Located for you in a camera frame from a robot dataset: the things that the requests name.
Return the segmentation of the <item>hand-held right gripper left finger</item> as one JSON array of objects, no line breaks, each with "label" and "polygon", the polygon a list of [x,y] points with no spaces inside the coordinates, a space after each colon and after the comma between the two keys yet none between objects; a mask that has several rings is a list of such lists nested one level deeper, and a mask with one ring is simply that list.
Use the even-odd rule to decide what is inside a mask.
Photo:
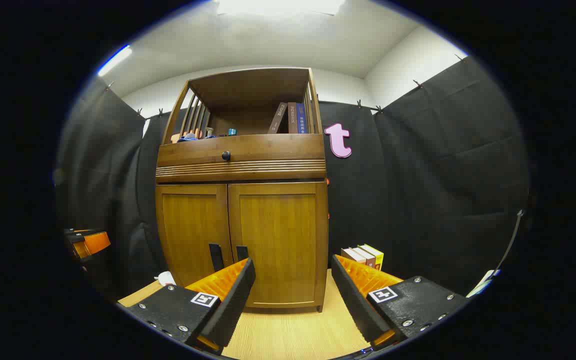
[{"label": "hand-held right gripper left finger", "polygon": [[233,337],[255,280],[254,262],[246,258],[186,287],[163,285],[120,308],[174,342],[220,355]]}]

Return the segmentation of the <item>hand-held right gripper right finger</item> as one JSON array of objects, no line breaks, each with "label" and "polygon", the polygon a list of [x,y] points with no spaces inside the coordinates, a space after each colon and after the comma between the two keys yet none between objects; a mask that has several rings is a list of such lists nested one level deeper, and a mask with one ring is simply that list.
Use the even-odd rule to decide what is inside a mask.
[{"label": "hand-held right gripper right finger", "polygon": [[469,299],[423,276],[401,279],[340,255],[331,274],[356,327],[374,350],[419,337]]}]

